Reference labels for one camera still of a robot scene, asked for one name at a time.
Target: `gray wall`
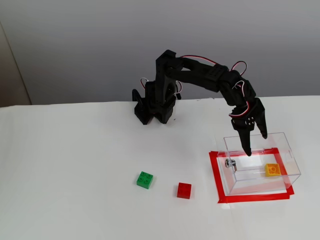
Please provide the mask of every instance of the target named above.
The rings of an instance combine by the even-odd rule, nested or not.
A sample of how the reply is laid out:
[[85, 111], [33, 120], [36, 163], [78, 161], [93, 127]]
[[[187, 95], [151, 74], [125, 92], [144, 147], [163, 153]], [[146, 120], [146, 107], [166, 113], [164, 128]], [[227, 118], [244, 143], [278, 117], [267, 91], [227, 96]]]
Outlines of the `gray wall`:
[[26, 87], [0, 23], [0, 107], [30, 104]]
[[0, 20], [33, 104], [130, 101], [166, 49], [245, 60], [259, 96], [320, 94], [319, 0], [1, 0]]

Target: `green lego brick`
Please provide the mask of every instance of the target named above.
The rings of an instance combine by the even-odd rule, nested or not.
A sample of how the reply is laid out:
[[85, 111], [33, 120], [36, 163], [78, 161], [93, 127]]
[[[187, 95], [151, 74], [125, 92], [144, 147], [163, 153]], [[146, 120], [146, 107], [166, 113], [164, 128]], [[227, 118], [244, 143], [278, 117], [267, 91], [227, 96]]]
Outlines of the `green lego brick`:
[[136, 184], [140, 187], [145, 188], [145, 189], [149, 189], [153, 179], [154, 179], [153, 175], [142, 171], [140, 173], [138, 180], [136, 181]]

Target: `red block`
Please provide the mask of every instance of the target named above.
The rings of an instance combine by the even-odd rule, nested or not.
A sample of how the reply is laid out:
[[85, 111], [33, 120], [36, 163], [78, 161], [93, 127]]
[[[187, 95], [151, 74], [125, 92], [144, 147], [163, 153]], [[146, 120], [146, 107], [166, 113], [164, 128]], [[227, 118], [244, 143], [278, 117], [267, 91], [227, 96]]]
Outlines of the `red block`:
[[177, 198], [190, 199], [191, 184], [179, 182]]

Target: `yellow block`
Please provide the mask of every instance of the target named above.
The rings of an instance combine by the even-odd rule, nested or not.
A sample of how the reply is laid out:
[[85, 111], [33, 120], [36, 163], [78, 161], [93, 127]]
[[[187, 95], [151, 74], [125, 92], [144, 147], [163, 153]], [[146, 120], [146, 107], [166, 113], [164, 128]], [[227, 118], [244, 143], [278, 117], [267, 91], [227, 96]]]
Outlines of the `yellow block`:
[[266, 177], [281, 176], [281, 171], [278, 163], [267, 163], [264, 169]]

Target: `clear plastic box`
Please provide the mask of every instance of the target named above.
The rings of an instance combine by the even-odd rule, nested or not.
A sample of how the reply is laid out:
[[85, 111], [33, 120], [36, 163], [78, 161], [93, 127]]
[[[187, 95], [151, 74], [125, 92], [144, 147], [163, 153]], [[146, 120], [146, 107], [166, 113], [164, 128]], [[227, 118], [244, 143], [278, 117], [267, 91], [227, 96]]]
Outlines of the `clear plastic box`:
[[[251, 135], [250, 142], [252, 155], [247, 156], [239, 136], [223, 138], [217, 160], [226, 195], [286, 192], [301, 173], [285, 134]], [[266, 164], [273, 165], [266, 169]]]

